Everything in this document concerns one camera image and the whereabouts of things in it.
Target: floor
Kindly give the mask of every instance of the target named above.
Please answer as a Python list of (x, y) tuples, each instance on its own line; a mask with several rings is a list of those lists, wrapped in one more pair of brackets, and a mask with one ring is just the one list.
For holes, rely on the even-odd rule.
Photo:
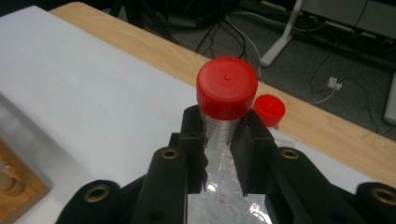
[[(293, 39), (269, 67), (263, 68), (259, 66), (260, 57), (280, 38), (285, 25), (247, 14), (246, 11), (245, 8), (238, 7), (228, 13), (210, 33), (207, 27), (194, 32), (180, 29), (170, 31), (180, 46), (208, 58), (221, 55), (239, 56), (246, 52), (247, 61), (256, 69), (259, 79), (266, 84), (309, 103), (319, 103), (316, 106), (396, 141), (395, 127), (383, 120), (390, 82), (396, 71), (394, 46), (389, 47), (386, 44), (384, 47), (377, 42), (374, 46), (369, 46), (367, 42), (363, 42), (363, 49), (381, 48), (381, 51), (371, 50), (372, 53), (364, 53), (356, 48), (350, 50), (350, 46), (342, 41), (330, 41), (327, 35), (332, 28), (321, 29), (318, 25), (315, 29), (321, 31), (314, 39), (294, 29)], [(288, 13), (283, 14), (285, 16), (276, 17), (278, 21), (287, 20)], [(126, 21), (123, 9), (119, 19)], [(170, 22), (191, 24), (191, 21), (180, 17), (171, 17)], [(245, 50), (241, 47), (242, 37), (232, 25), (243, 33)], [(145, 19), (145, 29), (156, 34), (148, 18)], [(338, 34), (351, 36), (343, 31)], [(330, 77), (343, 79), (339, 91), (332, 92), (327, 87)]]

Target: white surface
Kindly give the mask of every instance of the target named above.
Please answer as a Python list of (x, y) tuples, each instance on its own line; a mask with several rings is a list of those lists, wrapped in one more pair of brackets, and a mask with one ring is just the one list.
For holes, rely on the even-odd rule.
[[(36, 7), (0, 18), (0, 39), (0, 136), (51, 188), (18, 223), (54, 223), (93, 180), (143, 175), (196, 104), (194, 88)], [(296, 146), (341, 187), (368, 179)]]

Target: red cap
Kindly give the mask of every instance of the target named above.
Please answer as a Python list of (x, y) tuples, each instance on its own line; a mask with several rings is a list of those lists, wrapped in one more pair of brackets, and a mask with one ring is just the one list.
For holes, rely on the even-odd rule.
[(275, 127), (286, 112), (285, 105), (282, 101), (269, 94), (257, 97), (253, 109), (266, 127)]
[(212, 119), (240, 119), (249, 111), (257, 85), (248, 63), (233, 57), (213, 59), (197, 77), (198, 105)]

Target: white cable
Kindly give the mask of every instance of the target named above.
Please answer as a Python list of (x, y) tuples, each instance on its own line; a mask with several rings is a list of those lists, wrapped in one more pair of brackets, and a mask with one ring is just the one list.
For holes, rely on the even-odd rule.
[(335, 92), (335, 87), (332, 88), (332, 93), (330, 93), (330, 95), (329, 95), (328, 97), (324, 98), (323, 100), (316, 101), (316, 102), (308, 102), (308, 103), (311, 104), (311, 105), (318, 105), (318, 104), (324, 103), (325, 101), (329, 100), (330, 97), (332, 97), (332, 95), (334, 94), (334, 92)]
[[(260, 53), (259, 53), (259, 51), (257, 50), (256, 45), (253, 43), (253, 41), (251, 41), (251, 39), (250, 39), (247, 35), (245, 35), (245, 34), (242, 33), (238, 28), (236, 28), (236, 26), (230, 21), (230, 19), (228, 18), (227, 15), (225, 15), (225, 18), (227, 19), (227, 21), (231, 24), (231, 26), (232, 26), (235, 30), (237, 30), (239, 33), (241, 33), (241, 35), (244, 36), (244, 37), (250, 42), (250, 44), (251, 44), (251, 45), (253, 46), (253, 48), (256, 50), (257, 56), (259, 56), (259, 59), (261, 59), (262, 56), (260, 56)], [(261, 69), (260, 64), (259, 64), (259, 81), (262, 82), (262, 83), (264, 83), (264, 80), (262, 80), (262, 69)]]

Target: metal part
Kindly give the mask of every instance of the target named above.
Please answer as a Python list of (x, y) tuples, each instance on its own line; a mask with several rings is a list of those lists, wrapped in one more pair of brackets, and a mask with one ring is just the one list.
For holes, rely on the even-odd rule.
[(295, 150), (290, 149), (281, 149), (280, 154), (287, 159), (296, 160), (300, 157), (300, 155)]
[(387, 203), (389, 205), (396, 205), (396, 194), (390, 192), (387, 189), (372, 189), (372, 194), (382, 203)]
[(178, 151), (174, 149), (166, 149), (161, 153), (164, 159), (172, 160), (178, 156)]
[(110, 193), (108, 185), (100, 184), (91, 187), (84, 195), (84, 200), (87, 203), (97, 203), (102, 201)]

